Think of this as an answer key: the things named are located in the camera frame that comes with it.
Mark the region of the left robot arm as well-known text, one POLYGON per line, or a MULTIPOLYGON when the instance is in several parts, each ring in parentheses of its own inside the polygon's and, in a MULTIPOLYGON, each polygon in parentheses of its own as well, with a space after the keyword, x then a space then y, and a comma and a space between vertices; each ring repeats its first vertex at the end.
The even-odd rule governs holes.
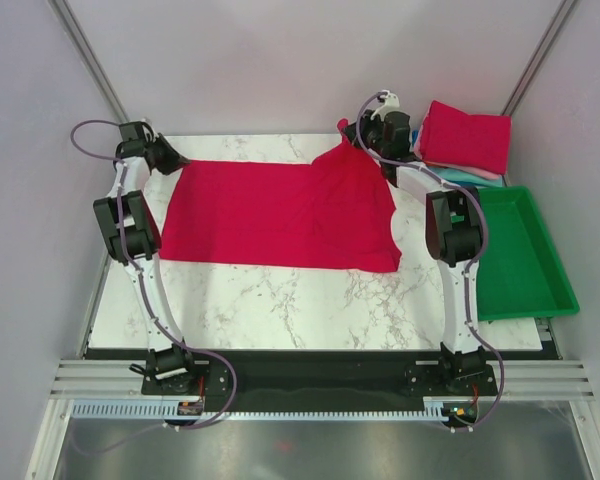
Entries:
POLYGON ((170 175, 188 161, 145 121, 117 128, 121 142, 112 158, 114 184, 93 202, 93 210, 106 250, 123 266, 142 311, 146 360, 130 370, 142 376, 144 395, 195 395, 201 374, 183 347, 184 335, 168 303, 160 271, 161 233, 144 195, 152 174, 170 175))

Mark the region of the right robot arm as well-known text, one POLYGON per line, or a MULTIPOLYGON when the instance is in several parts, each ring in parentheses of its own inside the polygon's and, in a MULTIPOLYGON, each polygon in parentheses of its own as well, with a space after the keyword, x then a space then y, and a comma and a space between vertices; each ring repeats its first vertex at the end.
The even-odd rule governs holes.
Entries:
POLYGON ((486 348, 477 315, 477 273, 488 229, 479 193, 443 179, 411 151, 410 117, 364 107, 342 128, 353 146, 380 162, 383 175, 425 208, 425 244, 441 274, 444 331, 438 381, 457 394, 486 371, 486 348))

